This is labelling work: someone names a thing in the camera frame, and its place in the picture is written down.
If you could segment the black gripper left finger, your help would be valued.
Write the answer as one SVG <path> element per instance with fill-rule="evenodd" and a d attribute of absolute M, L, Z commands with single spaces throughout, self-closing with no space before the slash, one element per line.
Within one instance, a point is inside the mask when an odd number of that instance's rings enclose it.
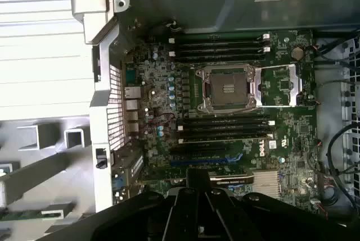
<path fill-rule="evenodd" d="M 199 171 L 188 169 L 185 185 L 166 197 L 141 193 L 42 240 L 197 240 L 198 216 Z"/>

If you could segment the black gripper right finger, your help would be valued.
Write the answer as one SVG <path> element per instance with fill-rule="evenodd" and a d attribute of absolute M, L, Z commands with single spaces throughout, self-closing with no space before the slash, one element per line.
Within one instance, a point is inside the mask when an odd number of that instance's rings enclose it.
<path fill-rule="evenodd" d="M 236 199 L 198 171 L 199 226 L 214 240 L 358 240 L 358 226 L 342 226 L 261 193 Z"/>

